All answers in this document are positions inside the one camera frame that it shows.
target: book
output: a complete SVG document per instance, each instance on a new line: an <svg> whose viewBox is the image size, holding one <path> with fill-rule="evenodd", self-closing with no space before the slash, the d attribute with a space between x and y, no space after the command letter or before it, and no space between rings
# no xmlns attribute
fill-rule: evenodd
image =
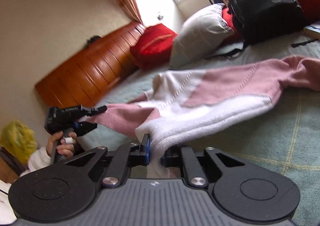
<svg viewBox="0 0 320 226"><path fill-rule="evenodd" d="M320 40L320 22L305 27L303 32L314 39Z"/></svg>

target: pink and white sweater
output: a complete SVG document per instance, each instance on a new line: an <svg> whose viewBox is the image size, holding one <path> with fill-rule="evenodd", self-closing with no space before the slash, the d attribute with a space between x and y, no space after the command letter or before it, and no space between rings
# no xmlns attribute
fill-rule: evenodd
<svg viewBox="0 0 320 226"><path fill-rule="evenodd" d="M166 71L130 104L110 104L87 121L142 140L151 135L148 177L168 177L160 158L171 146L217 133L271 110L286 87L320 91L320 60L290 56L207 70Z"/></svg>

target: human hand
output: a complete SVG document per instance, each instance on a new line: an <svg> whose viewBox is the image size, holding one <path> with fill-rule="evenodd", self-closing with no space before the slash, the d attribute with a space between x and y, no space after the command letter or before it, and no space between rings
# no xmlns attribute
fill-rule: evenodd
<svg viewBox="0 0 320 226"><path fill-rule="evenodd" d="M74 132L70 132L69 136L71 138L73 138L73 139L77 138L77 135ZM61 155L65 155L67 158L73 157L73 152L75 150L73 144L67 144L66 141L64 139L62 139L62 137L63 137L63 132L62 131L60 131L58 133L55 133L55 134L53 134L52 136L49 137L48 143L47 143L47 146L46 146L47 154L48 154L49 157L51 157L54 143L57 140L61 140L61 145L57 146L58 153L61 154Z"/></svg>

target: black handle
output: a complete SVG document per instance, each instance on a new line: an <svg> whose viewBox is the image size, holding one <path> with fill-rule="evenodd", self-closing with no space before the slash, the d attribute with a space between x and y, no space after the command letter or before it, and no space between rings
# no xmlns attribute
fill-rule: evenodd
<svg viewBox="0 0 320 226"><path fill-rule="evenodd" d="M69 133L73 132L73 131L74 131L73 128L69 128L69 129L63 130L63 137L64 138L69 137ZM57 146L58 145L61 145L61 139L56 140L54 145L53 145L52 154L51 154L51 162L50 162L51 165L66 159L66 157L64 155L61 155L61 154L58 153L58 151L57 151Z"/></svg>

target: white logo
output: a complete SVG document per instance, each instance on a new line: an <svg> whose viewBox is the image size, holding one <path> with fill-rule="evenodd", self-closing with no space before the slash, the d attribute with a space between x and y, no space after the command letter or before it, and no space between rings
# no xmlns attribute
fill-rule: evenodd
<svg viewBox="0 0 320 226"><path fill-rule="evenodd" d="M158 186L160 183L157 181L153 181L152 183L150 183L152 186Z"/></svg>

